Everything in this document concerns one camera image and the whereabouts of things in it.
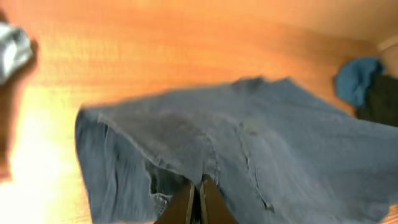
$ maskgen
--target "gray cloth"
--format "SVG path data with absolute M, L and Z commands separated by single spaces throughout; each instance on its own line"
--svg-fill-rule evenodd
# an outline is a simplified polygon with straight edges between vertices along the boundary
M 76 150 L 95 223 L 156 219 L 210 175 L 240 224 L 377 223 L 398 196 L 398 129 L 261 78 L 83 108 Z
M 21 28 L 0 22 L 0 85 L 32 56 L 27 34 Z

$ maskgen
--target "floor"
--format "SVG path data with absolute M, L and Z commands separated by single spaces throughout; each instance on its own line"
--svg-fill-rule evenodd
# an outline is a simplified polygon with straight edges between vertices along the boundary
M 0 86 L 0 147 L 7 149 L 0 223 L 91 223 L 73 142 L 82 104 L 263 75 L 292 77 L 352 113 L 336 98 L 332 77 L 375 47 L 276 24 L 251 7 L 2 0 L 8 20 L 37 43 L 37 58 Z M 386 223 L 398 222 L 398 208 L 392 213 Z

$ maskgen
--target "blue cloth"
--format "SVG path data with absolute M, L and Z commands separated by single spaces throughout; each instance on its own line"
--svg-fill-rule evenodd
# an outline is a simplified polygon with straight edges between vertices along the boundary
M 154 220 L 203 174 L 240 224 L 379 223 L 398 202 L 398 129 L 290 80 L 82 108 L 75 134 L 94 223 Z
M 337 95 L 360 107 L 365 103 L 366 89 L 372 83 L 372 74 L 382 73 L 384 67 L 377 58 L 364 57 L 353 60 L 341 68 L 335 78 Z

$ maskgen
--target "wall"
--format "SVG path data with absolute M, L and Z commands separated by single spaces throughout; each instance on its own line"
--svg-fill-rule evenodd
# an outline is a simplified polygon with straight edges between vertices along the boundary
M 217 9 L 255 14 L 315 32 L 375 44 L 398 35 L 396 0 L 229 0 L 190 4 L 195 9 L 207 9 L 204 13 Z

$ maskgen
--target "blue jeans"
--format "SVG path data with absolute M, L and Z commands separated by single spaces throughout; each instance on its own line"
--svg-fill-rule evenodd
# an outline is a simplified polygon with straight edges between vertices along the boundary
M 162 214 L 185 179 L 239 223 L 377 223 L 398 196 L 398 129 L 261 78 L 82 108 L 76 151 L 95 223 Z

